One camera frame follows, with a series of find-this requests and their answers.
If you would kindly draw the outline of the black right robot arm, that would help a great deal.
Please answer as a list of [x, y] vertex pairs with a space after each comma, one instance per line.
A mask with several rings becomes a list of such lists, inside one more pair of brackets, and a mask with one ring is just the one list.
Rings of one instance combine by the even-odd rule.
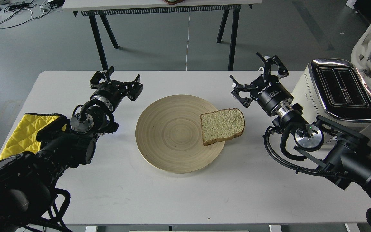
[[[244, 106], [255, 101], [273, 125], [263, 135], [267, 153], [281, 165], [325, 177], [345, 190], [358, 184], [371, 199], [371, 147], [360, 130], [371, 123], [371, 93], [355, 66], [318, 58], [305, 68], [292, 92], [281, 83], [289, 72], [277, 56], [265, 58], [250, 84], [232, 75], [231, 94]], [[366, 212], [371, 226], [371, 208]]]

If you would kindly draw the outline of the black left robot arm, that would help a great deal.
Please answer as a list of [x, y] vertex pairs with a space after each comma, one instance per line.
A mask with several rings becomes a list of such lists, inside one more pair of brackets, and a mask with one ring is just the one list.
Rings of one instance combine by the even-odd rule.
[[0, 160], [0, 232], [15, 232], [30, 225], [68, 232], [63, 216], [70, 204], [68, 191], [56, 188], [67, 168], [90, 164], [100, 135], [114, 133], [119, 125], [113, 112], [124, 97], [135, 101], [143, 85], [110, 79], [113, 67], [96, 72], [90, 80], [94, 94], [68, 119], [60, 116], [41, 129], [40, 149], [23, 151]]

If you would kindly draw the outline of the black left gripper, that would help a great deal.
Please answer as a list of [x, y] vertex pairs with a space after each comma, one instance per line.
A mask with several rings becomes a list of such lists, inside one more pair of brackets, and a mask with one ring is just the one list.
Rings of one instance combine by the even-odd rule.
[[133, 81], [121, 82], [110, 79], [113, 72], [113, 66], [104, 72], [96, 71], [90, 80], [90, 88], [95, 89], [91, 99], [102, 101], [111, 112], [116, 110], [125, 96], [135, 101], [143, 91], [140, 74]]

